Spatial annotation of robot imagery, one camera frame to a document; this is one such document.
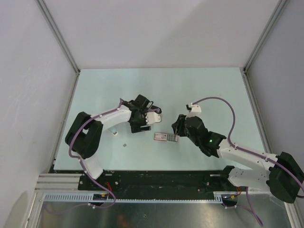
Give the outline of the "red white staple box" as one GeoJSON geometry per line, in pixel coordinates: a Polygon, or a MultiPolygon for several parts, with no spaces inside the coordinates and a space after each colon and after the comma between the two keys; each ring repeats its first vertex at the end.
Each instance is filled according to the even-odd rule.
{"type": "Polygon", "coordinates": [[[172,133],[155,133],[154,134],[155,141],[163,141],[163,142],[177,142],[178,135],[172,133]]]}

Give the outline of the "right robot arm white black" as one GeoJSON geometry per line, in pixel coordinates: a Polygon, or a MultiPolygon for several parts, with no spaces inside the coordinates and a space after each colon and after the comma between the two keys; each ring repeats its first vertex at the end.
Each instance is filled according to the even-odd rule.
{"type": "Polygon", "coordinates": [[[237,167],[224,169],[226,174],[219,178],[223,190],[231,190],[235,186],[254,188],[292,204],[304,188],[304,172],[293,156],[286,152],[277,155],[238,146],[229,138],[209,131],[197,116],[180,114],[171,126],[176,135],[189,138],[206,156],[246,166],[245,170],[237,167]]]}

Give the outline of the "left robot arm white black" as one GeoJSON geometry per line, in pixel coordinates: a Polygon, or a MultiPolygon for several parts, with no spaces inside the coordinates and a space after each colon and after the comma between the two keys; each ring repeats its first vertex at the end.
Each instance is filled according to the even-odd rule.
{"type": "Polygon", "coordinates": [[[95,116],[80,112],[73,121],[66,137],[65,143],[69,146],[68,154],[76,158],[89,176],[88,184],[95,190],[101,189],[105,184],[102,176],[104,169],[95,155],[99,147],[102,132],[121,123],[129,123],[131,133],[149,131],[147,114],[153,101],[143,95],[134,100],[120,99],[119,105],[95,116]]]}

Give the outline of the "beige black stapler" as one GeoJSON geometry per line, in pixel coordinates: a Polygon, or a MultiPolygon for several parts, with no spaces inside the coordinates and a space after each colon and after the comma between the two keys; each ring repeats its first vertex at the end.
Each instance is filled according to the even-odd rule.
{"type": "Polygon", "coordinates": [[[152,106],[152,108],[150,108],[150,109],[148,110],[148,112],[156,112],[156,113],[158,113],[158,114],[162,114],[161,108],[159,108],[159,107],[157,107],[157,106],[152,106]]]}

